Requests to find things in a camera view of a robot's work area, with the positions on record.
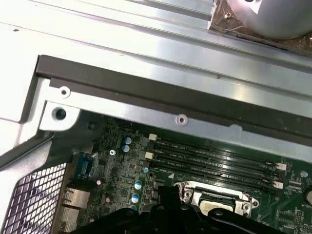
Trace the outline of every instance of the screw hole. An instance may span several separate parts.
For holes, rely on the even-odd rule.
[[[64,109],[58,109],[55,112],[55,118],[57,120],[63,120],[66,118],[66,111]]]
[[[187,119],[186,115],[183,115],[183,114],[180,114],[175,118],[175,122],[177,125],[184,126],[187,124],[187,121],[188,121],[188,119]]]

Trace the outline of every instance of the capacitor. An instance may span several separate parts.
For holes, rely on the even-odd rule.
[[[125,144],[130,145],[132,142],[132,139],[130,137],[126,137],[123,142],[125,142]]]
[[[142,167],[142,171],[143,171],[144,173],[148,173],[148,168],[147,168],[147,167]]]
[[[142,188],[142,182],[140,180],[137,180],[135,182],[135,189],[140,190]]]
[[[132,209],[132,210],[134,210],[134,211],[137,210],[137,207],[136,207],[135,205],[131,205],[131,206],[129,206],[129,208]]]
[[[123,152],[129,152],[129,150],[130,150],[130,147],[129,147],[129,145],[123,145],[122,147],[121,147],[121,149],[122,149],[122,151]]]
[[[138,194],[132,194],[131,201],[133,203],[138,203],[139,198],[140,198],[140,196]]]
[[[92,222],[94,222],[94,221],[97,220],[97,219],[98,219],[98,215],[97,215],[97,214],[94,214],[94,215],[92,215],[92,217],[89,219],[89,222],[92,223]]]
[[[105,183],[105,180],[103,178],[97,180],[98,186],[103,185],[104,183]]]
[[[304,191],[303,191],[303,200],[309,205],[312,206],[312,186],[307,187]]]
[[[112,195],[112,194],[106,195],[106,199],[105,199],[106,203],[110,203],[110,202],[113,202],[113,201],[114,201],[114,195]]]

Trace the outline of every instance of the metal frame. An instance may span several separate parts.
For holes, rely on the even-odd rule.
[[[123,0],[110,1],[109,5],[101,0],[38,1],[0,2],[0,55],[2,63],[7,67],[10,65],[6,72],[0,72],[2,77],[13,81],[5,89],[14,91],[0,92],[0,97],[8,100],[12,95],[19,105],[15,113],[7,105],[7,117],[0,116],[0,124],[6,129],[1,132],[1,139],[7,140],[1,145],[0,158],[4,159],[2,154],[36,135],[41,117],[51,116],[51,110],[44,108],[48,101],[56,103],[57,107],[101,113],[312,162],[312,148],[307,145],[249,133],[238,125],[222,126],[194,116],[186,115],[187,124],[177,124],[177,114],[185,113],[164,112],[137,103],[88,95],[78,92],[74,86],[72,90],[68,87],[70,95],[64,98],[60,86],[50,85],[46,77],[38,80],[31,105],[27,100],[32,92],[16,95],[19,89],[15,86],[33,87],[30,76],[33,76],[31,71],[37,57],[49,55],[289,113],[298,116],[299,120],[312,118],[312,58],[213,34],[207,30],[208,18],[196,17],[196,9],[188,6],[188,13],[174,11],[166,8],[170,2],[167,0],[158,1],[162,9],[148,3]],[[29,58],[29,63],[22,66],[25,58]],[[21,75],[10,76],[13,71]],[[28,108],[31,111],[28,118],[24,118]],[[36,151],[36,155],[35,151],[26,152],[15,160],[6,161],[5,164],[10,164],[0,171],[0,185],[3,187],[7,178],[10,184],[1,203],[4,207],[0,209],[0,223],[5,218],[15,183],[42,167],[49,151],[50,146],[41,153]]]

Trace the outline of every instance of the electronic chip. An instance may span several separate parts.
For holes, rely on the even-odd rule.
[[[141,172],[141,171],[142,171],[142,167],[139,166],[139,165],[136,165],[136,166],[135,166],[135,171],[136,171],[136,172]]]
[[[150,162],[148,162],[148,161],[144,161],[143,162],[143,167],[149,167],[150,166]]]
[[[98,164],[101,165],[101,166],[105,166],[106,165],[106,161],[104,159],[100,159],[98,161]]]
[[[157,191],[153,191],[152,198],[153,199],[158,199],[158,192]]]
[[[104,208],[104,213],[108,214],[109,211],[110,211],[110,209],[109,209],[108,207],[105,207],[105,208]]]
[[[146,190],[146,195],[152,195],[152,190]]]
[[[116,175],[117,174],[117,171],[118,171],[118,168],[117,167],[113,167],[112,170],[111,170],[111,173],[113,175]]]
[[[121,192],[120,192],[120,194],[121,194],[122,196],[127,196],[127,195],[128,195],[128,190],[127,190],[127,189],[122,189]]]
[[[159,187],[159,186],[164,186],[164,183],[163,183],[163,182],[160,182],[160,181],[156,181],[156,182],[155,182],[155,185],[154,185],[154,189],[155,189],[155,190],[158,190],[158,187]]]
[[[137,157],[136,151],[132,151],[131,154],[130,154],[130,156],[131,156],[131,157]]]

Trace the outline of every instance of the silver metal panel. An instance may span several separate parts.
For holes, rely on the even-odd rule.
[[[50,151],[51,143],[51,141],[46,142],[45,144],[24,155],[19,160],[16,160],[14,163],[8,165],[6,168],[0,171],[0,187],[3,188],[1,192],[0,203],[0,228],[5,228],[6,230],[8,230],[8,233],[13,233],[11,231],[11,228],[16,229],[22,226],[20,223],[18,224],[18,222],[21,221],[21,216],[18,216],[21,215],[21,210],[16,209],[20,206],[18,206],[17,204],[16,206],[18,207],[15,206],[13,213],[13,207],[11,206],[11,204],[15,205],[15,203],[10,203],[14,191],[16,191],[16,195],[20,195],[20,193],[17,192],[19,191],[19,187],[16,187],[16,184],[18,183],[18,181],[21,183],[20,186],[22,186],[24,183],[30,183],[30,177],[27,177],[27,175],[37,168],[41,167],[46,162]],[[29,207],[28,205],[21,205],[20,209],[24,208]]]
[[[225,127],[188,118],[187,124],[182,126],[176,123],[176,116],[172,114],[75,92],[71,92],[71,95],[66,99],[57,99],[58,91],[59,89],[50,87],[47,99],[64,105],[79,107],[83,110],[169,129],[179,133],[223,141],[279,156],[312,162],[312,147],[248,133],[242,131],[241,127],[237,125]]]
[[[81,191],[78,189],[66,188],[64,204],[77,208],[87,208],[89,196],[89,192]]]
[[[311,68],[281,63],[278,60],[251,57],[240,51],[227,51],[226,45],[216,48],[211,44],[202,44],[187,38],[169,39],[165,35],[157,36],[148,31],[142,32],[135,28],[105,23],[45,7],[37,6],[34,9],[26,4],[20,9],[25,9],[25,7],[28,9],[18,12],[18,18],[15,17],[15,14],[7,13],[11,12],[9,6],[2,7],[7,10],[0,14],[0,21],[78,40],[100,46],[103,49],[109,48],[109,50],[137,56],[142,61],[163,63],[177,70],[183,67],[192,73],[212,73],[221,78],[226,77],[232,82],[240,80],[261,87],[269,86],[278,90],[311,96]],[[99,34],[99,31],[113,33]],[[303,60],[311,67],[312,59],[303,58]]]
[[[190,11],[201,12],[207,15],[211,15],[214,11],[214,1],[213,0],[146,0],[150,2],[162,3],[168,6],[175,6]]]
[[[0,2],[0,21],[5,23],[0,25],[1,38],[7,44],[15,39],[39,55],[47,54],[312,117],[311,58],[223,38],[173,20],[142,16],[145,13],[133,14],[127,12],[123,4],[120,8],[123,10],[116,10],[73,0],[49,2],[56,7],[25,0],[18,3],[17,9],[14,0]],[[157,127],[310,160],[309,147],[250,135],[235,127],[190,120],[181,129],[166,124],[167,118],[173,116],[165,113],[154,115],[151,110],[135,109],[137,107],[122,103],[118,104],[120,110],[102,110],[103,107],[87,102],[97,101],[96,97],[77,96],[77,101],[72,99],[75,94],[66,99],[54,95],[57,97],[52,95],[46,100],[153,125],[154,119],[149,121],[148,118],[151,114],[159,121]]]
[[[60,229],[66,233],[72,232],[77,227],[79,210],[64,208]]]
[[[219,47],[230,51],[243,52],[251,56],[256,56],[257,58],[268,58],[281,62],[290,62],[290,64],[303,65],[306,67],[312,67],[311,59],[305,58],[302,56],[297,56],[292,53],[288,53],[285,51],[281,51],[278,49],[270,48],[264,45],[258,45],[256,43],[247,42],[245,40],[238,40],[236,38],[225,38],[219,35],[211,34],[207,31],[197,30],[195,28],[185,27],[181,24],[176,23],[175,21],[170,21],[168,19],[157,18],[151,19],[148,17],[144,17],[141,14],[132,14],[121,11],[120,8],[112,9],[111,5],[108,8],[87,4],[84,2],[76,1],[76,0],[67,0],[67,1],[50,1],[50,0],[38,0],[39,2],[46,3],[48,5],[43,5],[45,7],[49,7],[51,9],[56,9],[58,11],[69,12],[75,15],[81,15],[84,17],[100,20],[100,21],[108,21],[108,22],[116,22],[119,25],[124,25],[127,27],[131,27],[137,30],[145,30],[155,29],[163,35],[169,36],[171,34],[183,36],[186,38],[193,38],[208,43],[209,46],[216,46],[215,49]],[[103,4],[103,1],[97,0],[98,4]],[[24,8],[30,11],[40,10],[42,5],[38,3],[32,3],[27,1],[19,1],[19,4],[23,4]],[[3,5],[9,11],[12,10],[11,3],[6,3]]]
[[[0,44],[0,119],[20,122],[38,56],[27,52],[23,45],[11,43],[13,48]]]
[[[20,79],[25,78],[27,79],[27,73],[25,76],[20,76]],[[33,104],[31,107],[30,115],[28,118],[28,121],[24,124],[19,124],[16,122],[11,122],[7,120],[0,119],[0,128],[2,131],[0,132],[0,157],[6,153],[7,151],[13,149],[15,146],[22,144],[23,142],[27,141],[31,137],[33,137],[39,127],[39,123],[41,120],[41,115],[43,112],[43,108],[45,105],[45,99],[44,99],[44,93],[45,88],[49,87],[50,81],[47,79],[40,79],[37,84],[36,93],[33,99]]]

